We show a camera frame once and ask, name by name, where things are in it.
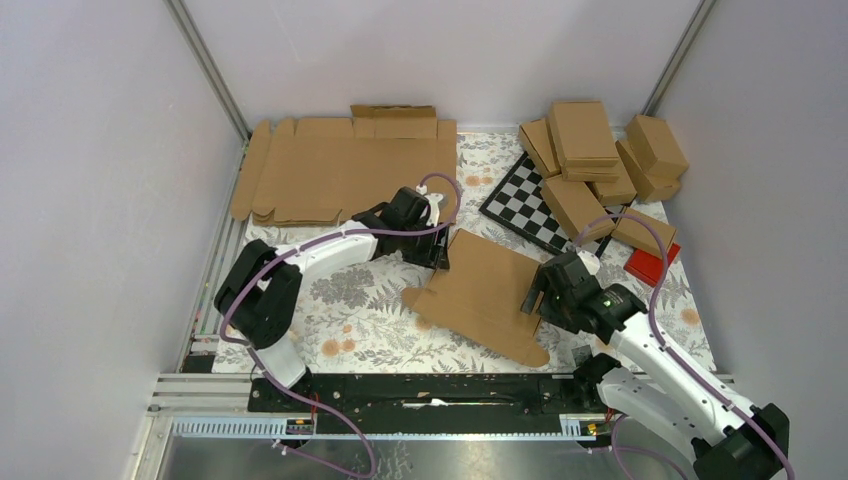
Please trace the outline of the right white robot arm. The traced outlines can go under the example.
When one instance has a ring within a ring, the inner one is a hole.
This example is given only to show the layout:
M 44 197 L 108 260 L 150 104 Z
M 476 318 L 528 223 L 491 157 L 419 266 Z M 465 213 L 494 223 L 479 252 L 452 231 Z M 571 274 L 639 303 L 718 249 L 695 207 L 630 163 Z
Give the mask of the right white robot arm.
M 597 263 L 586 251 L 568 251 L 541 264 L 522 310 L 594 335 L 653 382 L 597 354 L 574 372 L 577 405 L 589 412 L 607 406 L 639 422 L 689 458 L 700 479 L 791 477 L 787 415 L 773 403 L 756 406 L 704 369 L 634 292 L 621 284 L 601 286 Z

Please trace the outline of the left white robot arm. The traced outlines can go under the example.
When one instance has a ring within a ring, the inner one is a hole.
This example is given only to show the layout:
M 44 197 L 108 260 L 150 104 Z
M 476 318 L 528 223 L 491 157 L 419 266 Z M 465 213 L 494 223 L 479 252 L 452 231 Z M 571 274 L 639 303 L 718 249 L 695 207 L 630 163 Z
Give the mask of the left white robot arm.
M 237 342 L 275 380 L 272 398 L 288 411 L 309 401 L 305 362 L 288 336 L 302 287 L 339 270 L 399 253 L 406 263 L 446 270 L 449 227 L 444 197 L 423 185 L 402 187 L 388 202 L 357 213 L 336 229 L 281 249 L 249 242 L 219 287 L 213 305 Z

